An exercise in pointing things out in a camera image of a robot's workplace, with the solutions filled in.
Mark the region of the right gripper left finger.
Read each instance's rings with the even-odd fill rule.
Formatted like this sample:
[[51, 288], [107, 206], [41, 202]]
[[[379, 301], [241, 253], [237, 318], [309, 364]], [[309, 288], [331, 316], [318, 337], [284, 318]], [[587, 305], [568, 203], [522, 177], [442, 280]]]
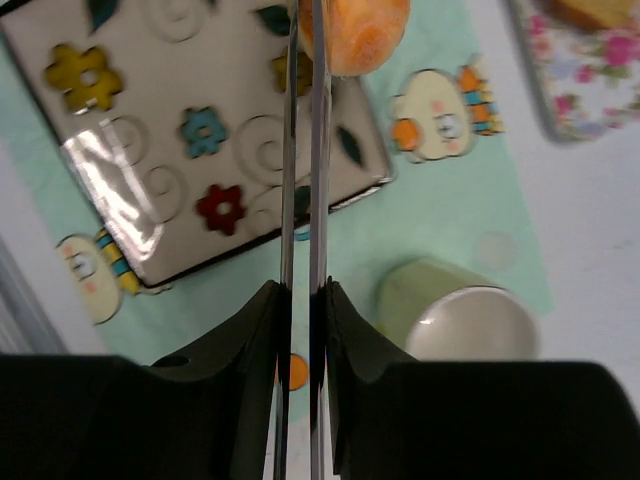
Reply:
[[5, 479], [259, 479], [282, 288], [150, 366], [118, 356], [1, 359]]

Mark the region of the round orange bun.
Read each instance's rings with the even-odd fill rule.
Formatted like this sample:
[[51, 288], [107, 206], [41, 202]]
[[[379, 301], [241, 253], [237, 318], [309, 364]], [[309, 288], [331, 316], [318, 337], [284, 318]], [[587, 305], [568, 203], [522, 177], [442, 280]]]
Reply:
[[327, 3], [328, 66], [332, 75], [366, 75], [383, 65], [408, 24], [409, 0], [335, 0]]

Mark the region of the metal serving tongs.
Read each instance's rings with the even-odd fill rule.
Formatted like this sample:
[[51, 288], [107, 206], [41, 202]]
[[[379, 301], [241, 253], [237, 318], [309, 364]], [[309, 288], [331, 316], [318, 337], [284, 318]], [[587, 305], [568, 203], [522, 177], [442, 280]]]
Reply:
[[[273, 477], [287, 477], [290, 394], [292, 293], [295, 243], [295, 171], [297, 162], [298, 47], [301, 43], [301, 10], [298, 1], [289, 8], [285, 115], [283, 129], [281, 266], [279, 344], [277, 350], [277, 401]], [[313, 80], [311, 87], [311, 186], [309, 260], [309, 392], [310, 477], [325, 477], [324, 379], [327, 346], [327, 221], [329, 214], [330, 120], [332, 107], [329, 71], [330, 8], [326, 1], [311, 3]]]

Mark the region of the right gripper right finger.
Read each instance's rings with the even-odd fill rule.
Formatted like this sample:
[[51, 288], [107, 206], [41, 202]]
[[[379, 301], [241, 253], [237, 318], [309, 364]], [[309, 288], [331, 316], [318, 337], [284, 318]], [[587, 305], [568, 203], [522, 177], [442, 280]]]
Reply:
[[343, 479], [635, 479], [639, 422], [590, 362], [420, 362], [327, 286], [333, 471]]

